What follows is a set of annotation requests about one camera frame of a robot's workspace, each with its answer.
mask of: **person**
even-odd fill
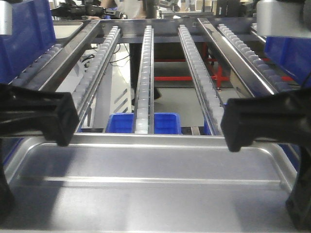
[[[102,0],[101,7],[113,8],[117,7],[117,10],[127,14],[128,19],[144,19],[147,17],[146,12],[143,8],[142,0]],[[89,19],[99,19],[98,17],[89,17]],[[140,66],[140,56],[141,56],[141,46],[142,44],[130,44],[130,70],[131,70],[131,88],[134,92],[137,89],[139,66]],[[157,88],[154,90],[154,99],[161,97],[161,94]]]
[[[146,18],[142,0],[102,0],[101,7],[117,7],[118,11],[126,13],[129,19]]]

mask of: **metal tray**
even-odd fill
[[[54,21],[53,27],[58,43],[71,39],[83,26],[79,21]]]
[[[285,200],[296,173],[275,144],[230,153],[221,137],[77,134],[25,139],[5,168],[6,230],[296,232]]]

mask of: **blue plastic bin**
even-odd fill
[[[268,37],[264,51],[298,84],[311,72],[311,39]]]
[[[0,35],[0,83],[9,83],[56,41],[47,0],[12,6],[12,35]]]
[[[106,133],[131,133],[133,113],[110,115]],[[155,113],[156,134],[181,134],[180,117],[177,113]]]
[[[210,132],[210,128],[209,128],[209,126],[205,120],[204,120],[204,134],[205,135],[212,135],[212,133]]]

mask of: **black shoe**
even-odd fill
[[[158,98],[160,98],[162,95],[161,93],[159,92],[159,90],[157,88],[155,88],[155,95],[154,95],[154,99],[157,100]]]

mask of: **person's leg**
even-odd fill
[[[142,44],[130,44],[131,88],[134,89],[135,94],[136,94],[137,82],[138,82],[141,46]]]

